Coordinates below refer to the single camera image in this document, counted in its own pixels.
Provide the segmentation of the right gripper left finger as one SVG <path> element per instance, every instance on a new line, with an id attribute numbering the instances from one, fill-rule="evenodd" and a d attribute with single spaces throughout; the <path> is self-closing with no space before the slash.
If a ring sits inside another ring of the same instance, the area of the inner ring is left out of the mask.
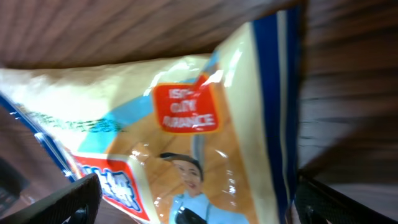
<path id="1" fill-rule="evenodd" d="M 94 224 L 101 199 L 99 177 L 96 174 L 88 174 L 48 197 L 1 219 L 1 224 Z"/>

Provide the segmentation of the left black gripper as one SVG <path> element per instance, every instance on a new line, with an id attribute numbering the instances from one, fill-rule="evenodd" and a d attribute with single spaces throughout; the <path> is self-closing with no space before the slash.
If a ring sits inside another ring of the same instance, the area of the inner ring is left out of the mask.
<path id="1" fill-rule="evenodd" d="M 1 216 L 6 217 L 30 205 L 26 190 L 30 181 L 13 163 L 1 157 Z"/>

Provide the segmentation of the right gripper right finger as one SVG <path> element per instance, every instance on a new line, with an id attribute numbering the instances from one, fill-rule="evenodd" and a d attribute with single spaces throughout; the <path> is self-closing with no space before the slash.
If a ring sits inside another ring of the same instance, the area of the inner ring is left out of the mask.
<path id="1" fill-rule="evenodd" d="M 299 220 L 304 224 L 397 224 L 397 221 L 305 175 L 299 177 L 294 204 Z"/>

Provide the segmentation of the yellow snack chip bag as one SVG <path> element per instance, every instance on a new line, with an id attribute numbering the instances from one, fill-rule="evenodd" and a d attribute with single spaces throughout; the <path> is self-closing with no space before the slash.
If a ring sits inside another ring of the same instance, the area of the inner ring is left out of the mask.
<path id="1" fill-rule="evenodd" d="M 301 7 L 215 51 L 1 70 L 1 101 L 65 176 L 140 223 L 283 223 L 297 184 Z"/>

